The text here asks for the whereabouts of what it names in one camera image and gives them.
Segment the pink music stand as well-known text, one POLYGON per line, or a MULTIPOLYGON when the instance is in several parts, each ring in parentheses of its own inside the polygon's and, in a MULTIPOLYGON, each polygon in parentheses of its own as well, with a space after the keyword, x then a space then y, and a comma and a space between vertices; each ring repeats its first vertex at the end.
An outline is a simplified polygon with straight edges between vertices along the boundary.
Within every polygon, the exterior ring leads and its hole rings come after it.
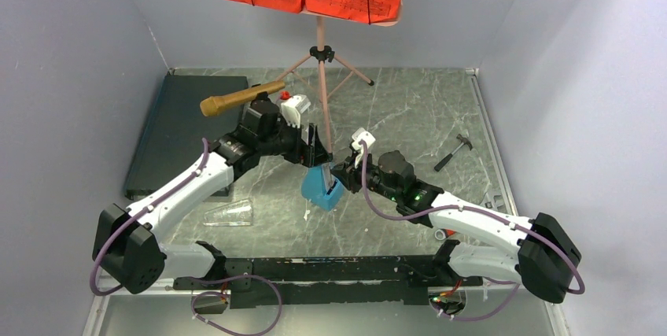
POLYGON ((326 148, 329 152, 332 152, 333 149, 333 139, 332 139, 332 130, 331 130, 331 119, 330 119, 330 110, 329 110, 329 99, 336 93, 345 83, 347 83, 353 76, 360 78, 367 86, 372 87, 375 85, 375 82, 370 79, 368 76, 364 75, 357 67, 352 65, 349 61, 345 60, 342 56, 338 55, 337 52, 329 45, 326 44, 326 25, 325 19, 333 19, 332 16, 327 16, 321 13, 313 13, 306 9, 302 9, 299 14, 309 15, 315 18, 316 22, 316 44, 311 47, 304 57, 297 61, 294 65, 288 67, 277 80, 283 80, 288 75, 296 76, 303 83, 307 84, 305 79, 301 78, 296 70, 300 68, 307 61, 313 59, 317 61, 317 73, 318 73, 318 89, 317 95, 319 103, 322 106, 322 115, 323 123, 326 133, 326 148), (338 64, 342 65, 344 68, 349 70, 349 73, 343 80, 336 85, 332 90, 329 90, 326 81, 326 64, 336 61, 338 64))

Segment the small black hammer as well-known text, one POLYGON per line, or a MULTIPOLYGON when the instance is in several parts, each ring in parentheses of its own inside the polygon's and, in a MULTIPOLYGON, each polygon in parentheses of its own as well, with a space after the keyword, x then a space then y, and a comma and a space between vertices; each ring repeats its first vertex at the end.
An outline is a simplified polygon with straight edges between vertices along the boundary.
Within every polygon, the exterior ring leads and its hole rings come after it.
POLYGON ((459 145, 433 167, 435 172, 440 172, 463 147, 467 147, 469 150, 473 149, 473 144, 467 136, 457 134, 456 139, 459 141, 459 145))

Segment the dark blue audio receiver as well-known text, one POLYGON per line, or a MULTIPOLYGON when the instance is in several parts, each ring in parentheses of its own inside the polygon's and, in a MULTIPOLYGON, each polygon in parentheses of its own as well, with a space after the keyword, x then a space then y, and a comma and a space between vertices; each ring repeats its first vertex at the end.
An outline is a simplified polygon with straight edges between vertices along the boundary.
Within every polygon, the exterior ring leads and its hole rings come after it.
POLYGON ((206 117, 200 103, 248 87, 245 76, 166 75, 123 185, 124 197, 137 200, 152 194, 200 157, 203 138, 211 142, 232 132, 242 107, 206 117))

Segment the black microphone stand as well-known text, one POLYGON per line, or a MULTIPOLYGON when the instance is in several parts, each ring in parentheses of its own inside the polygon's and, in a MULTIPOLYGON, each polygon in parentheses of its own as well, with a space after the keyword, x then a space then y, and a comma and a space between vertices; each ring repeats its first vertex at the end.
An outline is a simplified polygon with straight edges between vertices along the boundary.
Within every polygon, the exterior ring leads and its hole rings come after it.
POLYGON ((255 98, 250 102, 249 108, 258 109, 263 104, 271 103, 270 94, 267 90, 262 90, 257 93, 255 98))

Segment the clear plastic metronome cover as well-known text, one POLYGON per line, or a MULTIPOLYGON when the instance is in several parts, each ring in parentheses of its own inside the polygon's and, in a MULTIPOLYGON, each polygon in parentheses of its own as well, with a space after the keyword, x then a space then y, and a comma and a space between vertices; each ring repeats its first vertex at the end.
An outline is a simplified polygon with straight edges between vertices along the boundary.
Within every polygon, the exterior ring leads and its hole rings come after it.
POLYGON ((225 203, 205 212, 207 227, 245 227, 253 224, 253 205, 249 199, 225 203))

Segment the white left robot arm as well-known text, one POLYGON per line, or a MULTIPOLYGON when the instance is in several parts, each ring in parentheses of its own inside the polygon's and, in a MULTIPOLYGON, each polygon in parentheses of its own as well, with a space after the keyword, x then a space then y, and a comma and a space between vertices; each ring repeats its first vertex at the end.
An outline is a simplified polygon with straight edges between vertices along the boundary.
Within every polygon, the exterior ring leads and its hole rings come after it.
POLYGON ((273 102, 265 93, 249 103, 237 127, 201 140, 199 158, 153 194, 125 208, 112 204, 99 216, 89 285, 97 296, 126 289, 139 294, 159 279, 187 277, 208 289, 228 277, 224 254, 212 244, 163 242, 181 220, 215 192, 254 169, 262 157, 280 156, 306 168, 333 156, 315 124, 302 118, 311 102, 304 94, 273 102))

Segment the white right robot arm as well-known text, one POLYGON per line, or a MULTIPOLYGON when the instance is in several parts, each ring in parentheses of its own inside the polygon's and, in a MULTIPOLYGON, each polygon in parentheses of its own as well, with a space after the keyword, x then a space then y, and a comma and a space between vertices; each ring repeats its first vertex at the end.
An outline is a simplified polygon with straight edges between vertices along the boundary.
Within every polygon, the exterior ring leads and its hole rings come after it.
POLYGON ((448 229, 479 242, 445 242, 440 247, 433 257, 433 274, 444 285, 485 277, 520 284, 555 304, 567 294, 585 291, 577 270, 581 253, 549 214, 514 216, 465 201, 419 179, 397 150, 382 154, 377 163, 368 153, 354 152, 331 171, 349 192, 362 193, 382 218, 448 229))

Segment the gold microphone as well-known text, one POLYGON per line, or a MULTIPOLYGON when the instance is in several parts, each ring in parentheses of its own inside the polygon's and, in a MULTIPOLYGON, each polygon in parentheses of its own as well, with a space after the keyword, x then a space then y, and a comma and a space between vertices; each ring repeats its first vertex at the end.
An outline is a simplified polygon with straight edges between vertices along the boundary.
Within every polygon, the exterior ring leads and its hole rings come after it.
POLYGON ((285 82, 278 80, 258 84, 231 94, 211 96, 200 102, 200 111, 206 117, 218 116, 229 109, 254 100, 261 93, 273 94, 283 90, 285 87, 285 82))

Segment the red adjustable wrench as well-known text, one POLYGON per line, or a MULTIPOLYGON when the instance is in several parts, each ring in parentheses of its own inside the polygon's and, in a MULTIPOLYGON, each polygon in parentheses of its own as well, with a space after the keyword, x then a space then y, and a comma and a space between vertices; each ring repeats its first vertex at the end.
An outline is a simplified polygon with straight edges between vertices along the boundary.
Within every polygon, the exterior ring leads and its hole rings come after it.
POLYGON ((448 229, 436 229, 433 233, 434 238, 437 241, 443 241, 455 234, 454 231, 448 229))

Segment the blue metronome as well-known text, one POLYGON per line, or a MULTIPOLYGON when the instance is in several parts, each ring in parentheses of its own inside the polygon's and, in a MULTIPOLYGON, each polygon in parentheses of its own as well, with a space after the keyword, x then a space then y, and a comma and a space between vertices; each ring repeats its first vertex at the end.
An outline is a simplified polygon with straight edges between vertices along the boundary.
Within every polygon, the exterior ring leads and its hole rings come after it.
POLYGON ((333 166, 326 163, 309 168, 300 188, 304 199, 327 212, 335 208, 345 192, 340 181, 331 173, 333 166))

